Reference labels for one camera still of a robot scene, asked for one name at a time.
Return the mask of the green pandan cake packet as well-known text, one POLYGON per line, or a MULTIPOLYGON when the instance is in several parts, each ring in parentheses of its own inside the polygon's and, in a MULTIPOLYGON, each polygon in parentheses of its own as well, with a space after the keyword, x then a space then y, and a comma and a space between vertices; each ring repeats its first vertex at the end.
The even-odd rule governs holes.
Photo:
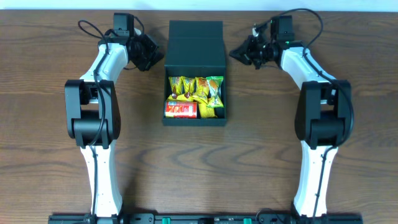
POLYGON ((207 107, 223 108, 224 104, 221 100, 221 84, 224 80, 223 76, 206 77, 209 86, 209 96, 207 107))

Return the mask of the yellow orange snack packet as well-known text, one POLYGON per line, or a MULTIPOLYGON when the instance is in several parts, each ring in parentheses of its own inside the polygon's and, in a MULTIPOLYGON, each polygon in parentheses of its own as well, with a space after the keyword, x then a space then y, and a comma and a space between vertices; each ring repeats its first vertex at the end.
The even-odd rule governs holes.
POLYGON ((199 103, 208 103, 209 85, 206 78, 196 77, 196 91, 192 95, 192 98, 199 103))

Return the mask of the black gift box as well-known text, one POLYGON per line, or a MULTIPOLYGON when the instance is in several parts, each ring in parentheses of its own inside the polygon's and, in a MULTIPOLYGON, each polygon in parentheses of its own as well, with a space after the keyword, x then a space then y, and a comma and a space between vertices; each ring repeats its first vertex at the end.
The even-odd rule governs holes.
POLYGON ((169 77, 226 77, 221 21, 170 21, 165 55, 164 98, 172 94, 169 77))

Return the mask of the red Pringles can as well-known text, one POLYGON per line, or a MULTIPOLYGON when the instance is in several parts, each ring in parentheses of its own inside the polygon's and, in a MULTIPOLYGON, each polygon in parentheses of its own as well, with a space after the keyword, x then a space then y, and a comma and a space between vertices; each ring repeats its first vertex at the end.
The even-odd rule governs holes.
POLYGON ((197 103, 193 101, 166 101, 166 118, 197 118, 197 103))

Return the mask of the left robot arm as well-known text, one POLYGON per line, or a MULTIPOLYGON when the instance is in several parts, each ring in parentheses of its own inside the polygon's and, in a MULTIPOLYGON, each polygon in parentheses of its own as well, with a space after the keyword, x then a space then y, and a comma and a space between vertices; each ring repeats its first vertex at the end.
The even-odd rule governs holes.
POLYGON ((152 38, 139 29, 110 30, 98 37, 98 55, 92 66, 79 79, 65 84, 67 131, 86 163, 91 210, 82 218, 61 218, 60 223, 123 222, 114 161, 121 132, 115 84, 129 62, 146 71, 163 57, 152 38))

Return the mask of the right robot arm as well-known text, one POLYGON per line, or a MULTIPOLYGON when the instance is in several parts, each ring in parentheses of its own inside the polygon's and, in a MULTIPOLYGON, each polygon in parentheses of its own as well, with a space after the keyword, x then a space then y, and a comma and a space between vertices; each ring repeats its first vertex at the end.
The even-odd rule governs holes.
POLYGON ((326 193, 332 162, 353 126, 351 85, 325 72, 300 41, 271 42, 249 35, 229 56, 256 68, 274 61, 299 87, 294 128, 302 146, 302 165, 286 222, 328 223, 326 193))

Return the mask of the yellow Apollo cake packet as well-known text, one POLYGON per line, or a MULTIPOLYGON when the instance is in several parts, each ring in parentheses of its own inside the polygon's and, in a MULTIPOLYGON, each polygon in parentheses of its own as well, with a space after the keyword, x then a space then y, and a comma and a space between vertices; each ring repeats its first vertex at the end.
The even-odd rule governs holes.
POLYGON ((172 91, 172 98, 178 97, 182 94, 182 78, 181 77, 169 77, 170 87, 172 91))
POLYGON ((176 98, 170 95, 167 99, 169 101, 193 101, 192 95, 195 89, 195 79, 181 76, 182 78, 182 94, 176 98))

